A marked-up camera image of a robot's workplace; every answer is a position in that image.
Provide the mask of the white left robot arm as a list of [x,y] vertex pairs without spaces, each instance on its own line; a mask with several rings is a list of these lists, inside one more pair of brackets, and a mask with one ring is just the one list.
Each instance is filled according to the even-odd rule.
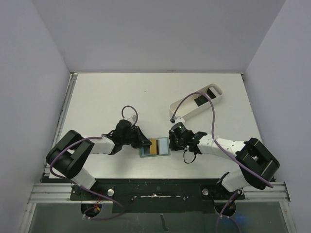
[[82,186],[82,194],[92,200],[98,196],[99,187],[95,184],[96,179],[84,168],[89,155],[114,155],[125,145],[140,149],[151,144],[139,126],[122,119],[114,130],[99,137],[82,137],[75,130],[68,131],[49,151],[46,162],[54,176]]

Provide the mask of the green card holder wallet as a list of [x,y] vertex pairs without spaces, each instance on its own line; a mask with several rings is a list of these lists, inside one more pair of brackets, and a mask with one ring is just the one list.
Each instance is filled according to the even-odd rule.
[[149,140],[151,145],[140,148],[141,158],[169,156],[171,154],[167,137],[151,138]]

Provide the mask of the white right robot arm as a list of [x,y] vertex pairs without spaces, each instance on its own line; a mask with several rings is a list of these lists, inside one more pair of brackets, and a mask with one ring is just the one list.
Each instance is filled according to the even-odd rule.
[[206,132],[193,133],[183,123],[176,123],[169,130],[169,148],[172,151],[188,151],[231,159],[238,164],[235,172],[225,172],[219,179],[216,192],[226,199],[234,191],[247,186],[263,190],[272,188],[271,179],[280,167],[279,161],[256,139],[232,141],[216,138]]

